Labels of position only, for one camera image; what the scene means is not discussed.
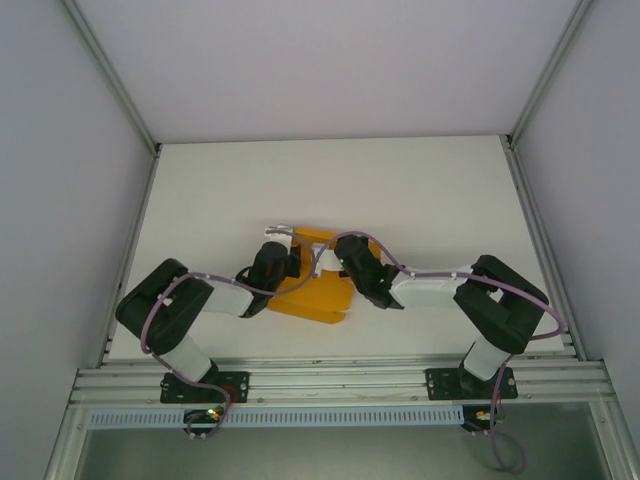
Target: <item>yellow block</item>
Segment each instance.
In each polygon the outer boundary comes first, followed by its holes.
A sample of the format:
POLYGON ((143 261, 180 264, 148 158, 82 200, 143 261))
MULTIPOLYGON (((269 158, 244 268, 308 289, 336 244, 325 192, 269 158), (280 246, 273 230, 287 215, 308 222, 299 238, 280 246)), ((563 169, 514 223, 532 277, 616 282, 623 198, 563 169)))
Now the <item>yellow block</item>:
MULTIPOLYGON (((326 243, 336 233, 298 227, 295 233, 304 238, 310 245, 326 243)), ((293 246, 299 245, 294 239, 293 246)), ((380 258, 380 248, 369 247, 376 258, 380 258)), ((300 278, 286 278, 278 290, 285 290, 296 285, 311 270, 311 254, 301 247, 300 278)), ((303 287, 286 295, 278 295, 269 301, 269 310, 286 313, 296 317, 315 320, 323 323, 338 323, 344 320, 345 311, 351 306, 354 286, 348 278, 340 278, 339 272, 323 271, 318 278, 310 279, 303 287)))

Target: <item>purple cable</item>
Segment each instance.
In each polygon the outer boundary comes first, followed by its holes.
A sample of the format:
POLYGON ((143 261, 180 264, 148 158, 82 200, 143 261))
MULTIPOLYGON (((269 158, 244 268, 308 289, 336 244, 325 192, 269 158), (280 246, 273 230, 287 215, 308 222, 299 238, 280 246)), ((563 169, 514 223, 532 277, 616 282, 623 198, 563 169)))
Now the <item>purple cable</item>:
MULTIPOLYGON (((180 372, 174 370, 171 365, 169 365, 167 362, 165 362, 162 358, 160 358, 155 353, 153 354, 153 358, 155 358, 158 361, 158 363, 166 367, 169 370, 169 372, 171 372, 181 382, 184 382, 187 385, 191 385, 192 387, 214 390, 218 393, 221 393, 224 396, 224 412, 222 412, 222 415, 220 415, 220 418, 218 419, 218 423, 216 423, 213 426, 213 428, 209 430, 207 433, 203 433, 200 435, 200 438, 202 440, 206 440, 207 438, 211 437, 214 433, 218 431, 218 429, 220 428, 220 425, 222 425, 222 422, 224 422, 225 419, 227 418, 227 414, 229 413, 229 409, 231 408, 231 397, 229 396, 229 392, 227 392, 224 388, 218 387, 217 385, 211 385, 209 383, 194 382, 192 380, 189 380, 180 372)), ((196 421, 198 418, 202 418, 205 416, 207 416, 205 413, 201 413, 201 414, 193 415, 192 417, 189 418, 189 421, 187 422, 187 433, 191 438, 198 438, 195 436, 195 434, 192 436, 193 432, 191 431, 191 426, 193 425, 193 422, 196 421)))
MULTIPOLYGON (((411 276, 415 276, 416 278, 450 278, 453 275, 453 272, 412 272, 411 270, 409 270, 408 268, 406 268, 404 265, 402 265, 394 256, 393 254, 375 237, 373 237, 372 235, 369 235, 368 233, 365 232, 360 232, 360 231, 350 231, 350 232, 344 232, 344 233, 340 233, 338 235, 336 235, 335 237, 333 237, 331 240, 329 240, 327 243, 325 243, 322 248, 318 251, 318 254, 316 255, 316 258, 314 259, 314 263, 313 263, 313 267, 311 268, 312 271, 315 271, 315 264, 319 261, 320 257, 322 256, 322 254, 325 252, 325 250, 327 250, 332 243, 334 243, 336 240, 342 238, 342 237, 346 237, 348 235, 357 235, 360 237, 366 237, 367 239, 369 239, 371 242, 373 242, 374 244, 376 244, 378 247, 380 247, 380 250, 382 250, 384 252, 384 254, 387 256, 387 258, 389 258, 389 260, 391 261, 391 263, 393 263, 396 268, 398 268, 398 270, 400 270, 402 273, 405 273, 406 275, 411 275, 411 276)), ((564 319, 560 316, 560 314, 558 312, 556 312, 553 308, 551 308, 549 305, 547 305, 546 303, 542 302, 540 299, 534 297, 533 295, 528 294, 527 292, 525 292, 524 290, 520 290, 519 288, 516 287, 512 287, 509 284, 503 283, 503 282, 499 282, 497 280, 492 280, 490 278, 486 278, 486 277, 481 277, 479 275, 474 275, 472 273, 464 273, 464 272, 457 272, 455 273, 456 276, 458 277, 463 277, 463 278, 468 278, 469 280, 474 280, 476 282, 482 282, 482 283, 486 283, 488 285, 492 285, 494 287, 498 287, 501 288, 502 290, 506 290, 507 292, 511 292, 514 293, 516 295, 521 296, 522 298, 529 300, 531 303, 533 303, 534 305, 536 305, 537 307, 541 308, 542 310, 544 310, 545 312, 547 312, 549 315, 551 315, 554 320, 558 323, 558 327, 548 333, 543 333, 540 335, 534 335, 533 337, 531 337, 531 340, 542 340, 543 338, 551 338, 551 337, 555 337, 556 335, 560 335, 562 332, 564 332, 567 329, 567 324, 564 321, 564 319)), ((522 444, 512 435, 505 433, 505 432, 500 432, 497 430, 496 426, 495 426, 495 410, 496 407, 498 405, 498 395, 500 394, 500 382, 502 381, 502 376, 504 375, 504 370, 507 367, 507 363, 513 358, 513 355, 511 355, 509 358, 507 358, 504 363, 500 366, 500 369, 498 370, 498 375, 496 377, 496 383, 495 383, 495 387, 493 389, 493 395, 491 396, 491 412, 489 414, 489 436, 491 438, 491 448, 493 449, 493 455, 496 457, 496 461, 498 462, 498 464, 500 465, 500 467, 505 470, 508 473, 511 473, 513 475, 519 475, 522 472, 524 472, 525 468, 527 467, 527 453, 524 449, 524 447, 522 446, 522 444), (520 454, 521 454, 521 463, 520 466, 518 468, 510 468, 505 461, 502 459, 502 456, 500 454, 500 450, 498 449, 498 444, 497 444, 497 435, 502 435, 506 438, 511 439, 516 446, 518 447, 518 449, 520 450, 520 454)))
MULTIPOLYGON (((311 254, 312 265, 315 267, 315 264, 317 261, 316 261, 315 255, 313 254, 313 249, 311 248, 311 245, 309 245, 309 243, 300 235, 292 233, 288 230, 282 230, 278 228, 269 229, 265 233, 267 234, 283 233, 285 235, 290 235, 291 237, 293 237, 295 240, 300 242, 300 244, 304 245, 304 247, 309 251, 309 253, 311 254)), ((313 271, 314 269, 311 268, 311 270, 309 270, 309 273, 307 273, 307 275, 300 282, 296 283, 291 288, 280 290, 278 292, 269 292, 267 290, 261 290, 259 288, 250 287, 249 285, 240 283, 235 279, 223 277, 220 275, 210 275, 208 273, 201 273, 201 272, 185 273, 181 277, 178 277, 176 280, 174 280, 173 283, 169 285, 164 292, 162 292, 162 295, 158 297, 158 300, 149 311, 149 315, 147 315, 144 325, 142 326, 142 331, 140 332, 140 348, 144 353, 151 353, 151 349, 147 346, 147 337, 149 336, 149 328, 151 327, 151 322, 153 322, 153 319, 158 314, 158 310, 160 310, 160 307, 162 307, 163 302, 169 297, 169 295, 171 295, 171 293, 176 289, 176 287, 180 285, 182 282, 184 282, 185 280, 188 280, 190 278, 198 278, 201 280, 214 280, 222 283, 228 283, 229 285, 237 285, 238 287, 244 288, 245 290, 249 290, 250 292, 260 293, 262 295, 271 295, 275 297, 277 295, 286 295, 287 293, 291 293, 299 289, 300 287, 302 287, 312 277, 313 271)))
MULTIPOLYGON (((474 275, 472 273, 464 273, 464 272, 412 272, 411 270, 409 270, 408 268, 406 268, 404 265, 402 265, 394 256, 393 254, 375 237, 373 237, 372 235, 369 235, 368 233, 365 232, 360 232, 360 231, 349 231, 349 232, 343 232, 340 233, 336 236, 334 236, 331 240, 329 240, 327 243, 325 243, 322 248, 318 251, 317 255, 314 255, 313 253, 313 249, 311 248, 311 246, 300 236, 296 235, 295 233, 289 232, 288 230, 282 230, 282 229, 269 229, 267 230, 265 233, 270 234, 270 233, 282 233, 285 235, 290 235, 292 236, 294 239, 296 239, 298 242, 300 242, 302 245, 305 246, 305 248, 307 248, 311 254, 311 269, 309 270, 309 273, 300 281, 298 282, 296 285, 294 285, 291 288, 288 288, 286 290, 281 290, 278 292, 268 292, 266 290, 260 290, 258 288, 253 288, 253 287, 249 287, 248 285, 244 285, 241 283, 236 282, 233 279, 227 278, 227 277, 222 277, 219 275, 210 275, 210 274, 206 274, 206 273, 199 273, 199 272, 189 272, 186 273, 184 275, 182 275, 181 277, 179 277, 178 279, 176 279, 171 285, 169 285, 169 287, 167 287, 167 289, 162 293, 162 295, 160 295, 160 297, 158 297, 158 300, 156 301, 155 305, 153 306, 153 308, 151 309, 151 311, 149 312, 149 315, 147 316, 147 319, 145 320, 145 323, 142 327, 142 332, 140 333, 140 347, 142 348, 142 351, 144 353, 150 353, 151 350, 147 347, 147 336, 149 334, 149 327, 151 326, 151 322, 153 321, 155 315, 158 313, 158 310, 160 309, 160 307, 162 306, 163 302, 167 299, 167 297, 171 294, 171 292, 173 292, 173 290, 180 285, 182 282, 184 282, 185 280, 189 279, 189 278, 200 278, 203 280, 216 280, 219 282, 224 282, 224 283, 229 283, 232 285, 238 285, 239 287, 242 287, 246 290, 249 290, 250 292, 255 292, 255 293, 260 293, 262 295, 271 295, 271 296, 276 296, 276 295, 285 295, 287 293, 291 293, 294 290, 299 289, 300 287, 302 287, 310 278, 315 278, 317 275, 314 274, 316 266, 318 261, 320 260, 322 254, 330 248, 330 246, 337 241, 338 239, 342 238, 342 237, 346 237, 348 235, 357 235, 360 237, 366 237, 367 239, 369 239, 371 242, 373 242, 374 244, 376 244, 378 247, 380 247, 380 250, 382 250, 384 252, 384 254, 387 256, 387 258, 389 258, 389 260, 391 261, 391 263, 393 263, 396 268, 398 268, 398 270, 400 270, 402 273, 406 274, 406 275, 411 275, 415 278, 450 278, 453 275, 456 275, 458 277, 462 277, 462 278, 468 278, 469 280, 474 280, 476 282, 481 282, 481 283, 486 283, 488 285, 492 285, 494 287, 498 287, 502 290, 505 290, 507 292, 511 292, 514 293, 516 295, 519 295, 520 297, 530 301, 531 303, 533 303, 534 305, 536 305, 537 307, 541 308, 542 310, 544 310, 545 312, 547 312, 549 315, 551 315, 556 322, 558 323, 558 327, 548 333, 543 333, 540 335, 534 335, 533 337, 531 337, 531 340, 542 340, 544 338, 551 338, 551 337, 555 337, 556 335, 560 335, 562 332, 564 332, 567 329, 567 324, 565 323, 564 319, 560 316, 560 314, 558 312, 556 312, 553 308, 551 308, 549 305, 547 305, 546 303, 542 302, 541 300, 539 300, 538 298, 534 297, 533 295, 528 294, 527 292, 525 292, 524 290, 520 290, 519 288, 516 287, 512 287, 509 284, 503 283, 503 282, 499 282, 497 280, 492 280, 490 278, 486 278, 486 277, 481 277, 479 275, 474 275)), ((163 364, 165 367, 169 368, 172 373, 181 381, 183 381, 184 383, 187 383, 189 385, 195 386, 195 387, 200 387, 200 388, 208 388, 210 390, 216 390, 220 393, 222 393, 224 395, 225 398, 225 411, 223 413, 223 415, 220 417, 217 425, 208 433, 205 435, 204 438, 208 438, 211 435, 213 435, 219 428, 220 425, 222 424, 222 422, 224 421, 224 419, 227 416, 227 412, 229 411, 229 407, 231 406, 231 399, 229 397, 229 394, 222 388, 217 387, 215 385, 209 385, 209 384, 204 384, 204 383, 198 383, 198 382, 193 382, 191 380, 189 380, 188 378, 184 377, 182 374, 180 374, 180 372, 176 372, 175 370, 173 370, 171 368, 170 365, 168 365, 166 362, 164 362, 164 360, 162 360, 160 357, 153 355, 154 358, 156 358, 156 360, 158 360, 161 364, 163 364)), ((502 469, 504 469, 506 472, 514 474, 514 475, 518 475, 522 472, 524 472, 525 468, 527 467, 527 454, 526 451, 524 449, 524 447, 522 446, 522 444, 512 435, 509 435, 507 433, 504 432, 499 432, 496 427, 495 427, 495 409, 497 407, 498 404, 498 395, 500 393, 500 383, 502 381, 502 377, 504 375, 504 370, 507 366, 507 363, 513 358, 513 355, 511 355, 509 358, 507 358, 505 360, 505 362, 501 365, 500 369, 498 370, 498 375, 496 377, 496 383, 495 383, 495 387, 493 389, 493 395, 491 397, 491 412, 489 414, 489 435, 491 438, 491 448, 493 449, 493 454, 496 457, 496 460, 498 462, 498 464, 500 465, 500 467, 502 469), (518 447, 518 449, 520 450, 521 453, 521 464, 520 467, 516 468, 516 469, 512 469, 510 467, 507 466, 507 464, 504 462, 504 460, 502 459, 502 456, 500 455, 500 451, 498 449, 498 445, 497 445, 497 435, 502 435, 504 437, 507 437, 509 439, 511 439, 516 446, 518 447)), ((187 430, 190 430, 191 424, 192 422, 195 420, 195 418, 191 419, 191 422, 187 425, 187 430)))
MULTIPOLYGON (((316 264, 315 255, 313 254, 313 249, 311 248, 311 245, 309 245, 309 243, 304 238, 302 238, 301 236, 299 236, 299 235, 297 235, 295 233, 289 232, 288 230, 282 230, 282 229, 278 229, 278 228, 269 229, 265 233, 267 233, 267 234, 269 234, 269 233, 283 233, 283 234, 286 234, 286 235, 290 235, 291 237, 296 239, 301 245, 304 245, 304 247, 311 254, 312 265, 316 264)), ((215 280, 215 281, 219 281, 219 282, 223 282, 223 283, 228 283, 230 285, 238 285, 239 287, 242 287, 245 290, 249 290, 250 292, 260 293, 262 295, 276 296, 276 295, 285 295, 287 293, 291 293, 294 290, 297 290, 298 288, 302 287, 302 285, 304 285, 311 278, 312 273, 313 273, 313 269, 309 270, 309 273, 307 273, 307 275, 300 282, 298 282, 296 285, 294 285, 293 287, 287 288, 285 290, 280 290, 278 292, 269 292, 267 290, 261 290, 259 288, 250 287, 248 285, 244 285, 242 283, 237 282, 235 279, 222 277, 220 275, 210 275, 210 274, 207 274, 207 273, 200 273, 200 272, 188 272, 188 273, 185 273, 184 275, 182 275, 182 276, 178 277, 176 280, 174 280, 166 288, 166 290, 164 292, 162 292, 162 294, 158 297, 158 300, 156 301, 156 303, 153 305, 153 307, 149 311, 149 314, 147 315, 147 318, 146 318, 146 320, 144 322, 144 325, 142 326, 142 331, 140 332, 140 348, 142 349, 142 351, 144 353, 147 353, 147 354, 148 353, 152 353, 151 349, 147 346, 147 337, 149 336, 149 329, 151 328, 151 323, 153 322, 153 319, 157 315, 157 313, 160 310, 160 307, 162 306, 164 301, 169 297, 169 295, 171 295, 171 292, 173 292, 176 289, 176 287, 178 285, 180 285, 182 282, 184 282, 185 280, 188 280, 190 278, 199 278, 199 279, 202 279, 202 280, 215 280)), ((223 414, 218 419, 218 423, 208 433, 206 433, 201 438, 204 440, 204 439, 207 439, 210 436, 212 436, 214 433, 216 433, 218 431, 218 429, 220 428, 220 425, 222 425, 224 420, 227 418, 227 414, 229 412, 229 409, 231 408, 231 398, 229 397, 229 394, 227 393, 227 391, 224 390, 223 388, 218 387, 217 385, 211 385, 211 384, 208 384, 208 383, 194 382, 192 380, 189 380, 187 377, 182 375, 182 373, 180 373, 177 370, 173 369, 173 367, 171 365, 169 365, 167 362, 165 362, 158 355, 153 354, 153 358, 155 358, 161 365, 163 365, 165 368, 167 368, 181 382, 184 382, 187 385, 191 385, 193 387, 206 388, 206 389, 209 389, 209 390, 215 390, 216 392, 221 393, 224 396, 225 408, 224 408, 223 414)), ((196 418, 201 418, 202 416, 204 416, 204 414, 196 415, 195 417, 190 418, 189 422, 187 423, 187 433, 189 433, 189 435, 191 435, 191 425, 193 424, 193 422, 196 420, 196 418)))

